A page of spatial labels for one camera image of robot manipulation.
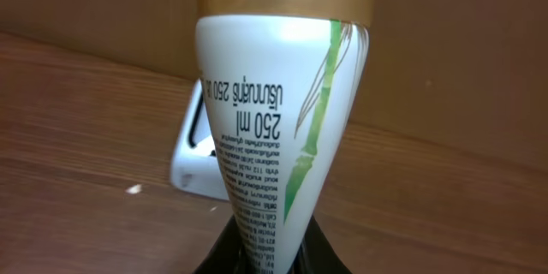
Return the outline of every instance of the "wooden floor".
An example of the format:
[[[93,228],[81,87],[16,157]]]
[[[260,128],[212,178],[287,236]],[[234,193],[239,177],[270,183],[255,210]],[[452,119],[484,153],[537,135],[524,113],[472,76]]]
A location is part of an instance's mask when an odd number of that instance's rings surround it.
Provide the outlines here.
[[[169,184],[193,83],[0,34],[0,272],[192,272],[231,213]],[[548,273],[545,172],[377,128],[315,215],[354,273]]]

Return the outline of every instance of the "bottle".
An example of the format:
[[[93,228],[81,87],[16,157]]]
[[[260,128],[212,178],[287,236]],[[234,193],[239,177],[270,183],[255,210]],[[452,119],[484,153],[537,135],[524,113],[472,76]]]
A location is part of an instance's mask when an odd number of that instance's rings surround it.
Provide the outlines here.
[[[365,65],[372,0],[199,0],[219,167],[251,266],[289,271]]]

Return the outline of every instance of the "brown wall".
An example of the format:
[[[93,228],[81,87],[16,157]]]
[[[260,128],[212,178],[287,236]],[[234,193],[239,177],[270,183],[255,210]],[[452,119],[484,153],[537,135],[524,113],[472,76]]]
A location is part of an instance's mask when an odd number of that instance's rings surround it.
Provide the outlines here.
[[[352,121],[547,169],[546,0],[378,0]],[[195,0],[0,0],[0,28],[196,78]]]

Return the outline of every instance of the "white smartphone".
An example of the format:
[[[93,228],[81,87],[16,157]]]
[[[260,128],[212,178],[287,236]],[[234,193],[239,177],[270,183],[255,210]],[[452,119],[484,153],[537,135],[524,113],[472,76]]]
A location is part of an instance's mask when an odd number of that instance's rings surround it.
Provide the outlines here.
[[[228,200],[198,80],[171,159],[171,183],[185,192]]]

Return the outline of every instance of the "plant graphic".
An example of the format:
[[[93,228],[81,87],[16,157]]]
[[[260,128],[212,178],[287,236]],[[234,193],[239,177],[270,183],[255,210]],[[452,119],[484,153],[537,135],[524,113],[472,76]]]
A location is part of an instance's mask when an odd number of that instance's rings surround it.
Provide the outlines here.
[[[295,201],[295,196],[301,188],[308,171],[313,166],[313,161],[318,154],[318,138],[319,133],[322,128],[322,123],[324,121],[325,112],[327,111],[327,104],[329,103],[329,97],[331,94],[331,84],[333,83],[333,78],[335,73],[338,70],[341,62],[345,58],[348,48],[350,47],[350,40],[352,38],[353,28],[358,29],[358,58],[356,59],[356,70],[354,71],[354,80],[355,74],[359,69],[361,63],[360,59],[364,55],[365,51],[365,42],[366,42],[366,32],[361,27],[353,24],[341,21],[330,21],[331,24],[331,38],[330,38],[330,47],[327,51],[324,61],[320,64],[318,72],[310,90],[302,104],[301,111],[297,118],[297,124],[295,126],[295,137],[307,117],[310,110],[314,107],[312,123],[308,129],[307,141],[303,148],[301,149],[301,155],[297,158],[295,166],[291,170],[289,175],[288,184],[285,188],[285,207],[284,207],[284,216],[283,221],[285,222],[289,215],[289,210]],[[341,47],[346,44],[344,53],[341,56],[340,61],[337,61],[339,58],[339,52],[342,49]]]

